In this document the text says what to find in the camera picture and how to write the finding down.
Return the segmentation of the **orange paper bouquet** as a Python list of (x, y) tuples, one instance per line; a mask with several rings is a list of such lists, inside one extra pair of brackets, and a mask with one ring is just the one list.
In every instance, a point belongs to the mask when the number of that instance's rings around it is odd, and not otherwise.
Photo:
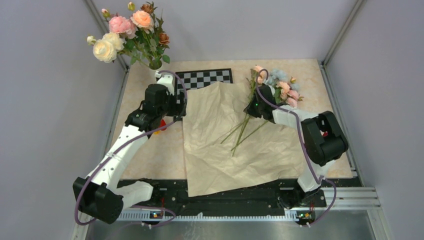
[[(190, 197), (252, 187), (277, 179), (298, 178), (306, 160), (297, 131), (267, 122), (240, 144), (235, 154), (236, 131), (248, 105), (249, 87), (244, 83), (213, 83), (188, 91), (182, 120), (183, 147)], [(253, 118), (244, 131), (251, 133), (264, 119)]]

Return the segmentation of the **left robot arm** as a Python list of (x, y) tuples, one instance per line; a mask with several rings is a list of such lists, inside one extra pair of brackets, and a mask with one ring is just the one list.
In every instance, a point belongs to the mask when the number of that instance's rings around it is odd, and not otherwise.
[(160, 193), (143, 180), (119, 187), (118, 183), (136, 152), (153, 133), (173, 125), (161, 126), (164, 117), (181, 119), (186, 112), (188, 90), (177, 92), (171, 83), (154, 83), (145, 89), (144, 100), (125, 120), (110, 150), (86, 177), (78, 177), (72, 185), (75, 196), (74, 220), (86, 226), (100, 220), (114, 223), (121, 212), (140, 202), (154, 207)]

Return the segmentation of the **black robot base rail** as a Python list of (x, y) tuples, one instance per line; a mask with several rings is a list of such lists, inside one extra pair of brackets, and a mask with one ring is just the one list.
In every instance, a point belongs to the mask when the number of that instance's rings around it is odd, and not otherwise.
[(162, 207), (173, 211), (179, 217), (262, 217), (283, 216), (287, 207), (305, 208), (326, 207), (324, 192), (319, 190), (308, 199), (298, 202), (294, 189), (295, 179), (278, 179), (251, 187), (223, 192), (188, 196), (188, 182), (185, 179), (149, 179), (144, 182), (153, 186), (152, 196), (137, 205)]

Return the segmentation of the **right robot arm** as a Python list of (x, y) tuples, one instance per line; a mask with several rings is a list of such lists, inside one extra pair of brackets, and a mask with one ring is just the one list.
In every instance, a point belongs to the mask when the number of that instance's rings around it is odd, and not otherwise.
[(349, 143), (333, 112), (313, 113), (276, 103), (274, 93), (276, 90), (268, 85), (255, 87), (244, 112), (296, 130), (307, 168), (297, 179), (299, 189), (293, 192), (293, 200), (299, 206), (307, 206), (314, 198), (313, 191), (321, 186), (332, 164), (349, 149)]

